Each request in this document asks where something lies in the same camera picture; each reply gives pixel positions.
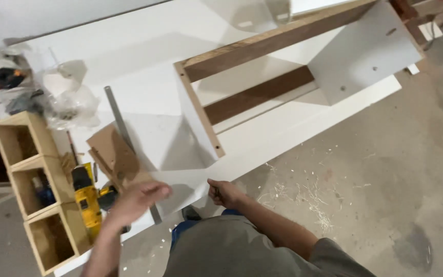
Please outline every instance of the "person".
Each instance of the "person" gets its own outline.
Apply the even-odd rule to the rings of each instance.
[[[201,219],[183,209],[172,231],[164,276],[374,276],[332,240],[265,208],[227,181],[208,179],[209,197],[227,210]],[[154,202],[172,193],[169,185],[132,186],[105,218],[82,276],[117,276],[120,231]]]

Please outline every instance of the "white workbench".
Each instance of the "white workbench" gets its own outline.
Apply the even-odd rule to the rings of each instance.
[[[330,105],[315,83],[305,85],[215,126],[226,155],[206,168],[183,120],[172,64],[276,26],[264,0],[174,0],[40,37],[21,46],[40,53],[31,61],[35,69],[55,64],[49,49],[59,63],[80,61],[85,66],[78,75],[84,75],[83,84],[101,103],[98,127],[71,130],[76,151],[85,153],[83,162],[93,161],[86,140],[114,121],[103,91],[104,86],[112,87],[142,162],[154,178],[174,189],[170,199],[157,203],[164,217],[205,196],[208,177],[234,180],[401,88],[392,75]],[[340,30],[268,55],[264,59],[270,61],[258,69],[259,74],[252,74],[252,82],[260,83],[306,65]],[[250,63],[261,67],[258,60]],[[223,76],[214,78],[206,85],[200,83],[203,80],[194,85],[202,104],[254,85],[226,84]],[[229,89],[217,91],[213,84],[225,84]],[[105,182],[106,176],[99,173],[97,187]],[[122,240],[153,224],[148,212],[132,224]],[[86,262],[89,252],[55,270],[55,275],[61,276]]]

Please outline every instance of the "concrete floor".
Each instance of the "concrete floor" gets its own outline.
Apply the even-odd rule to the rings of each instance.
[[[397,74],[401,91],[235,183],[378,276],[443,275],[443,37],[427,56],[425,71]],[[204,217],[221,212],[207,199],[195,206]],[[121,276],[162,275],[168,229],[180,221],[174,214],[125,242]],[[0,276],[7,275],[39,275],[15,200],[0,205]]]

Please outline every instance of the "metal ruler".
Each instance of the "metal ruler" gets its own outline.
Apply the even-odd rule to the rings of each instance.
[[[129,133],[127,132],[126,124],[124,124],[124,120],[123,120],[122,115],[120,114],[116,99],[114,98],[114,94],[112,94],[112,89],[110,88],[110,86],[106,86],[103,89],[105,90],[105,94],[107,95],[107,99],[109,100],[109,104],[112,109],[112,113],[114,114],[114,118],[116,119],[117,131],[119,132],[119,135],[123,137],[126,144],[136,154],[136,150],[134,149],[132,142],[131,142],[131,137],[129,136]],[[160,224],[162,222],[162,218],[160,217],[160,214],[158,213],[157,205],[153,204],[150,207],[150,212],[152,213],[153,221],[155,222],[155,224],[156,225]]]

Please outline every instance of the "gray t-shirt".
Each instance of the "gray t-shirt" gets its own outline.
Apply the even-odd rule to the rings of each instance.
[[[276,248],[243,216],[202,220],[170,251],[163,276],[374,276],[330,239],[320,239],[309,261]]]

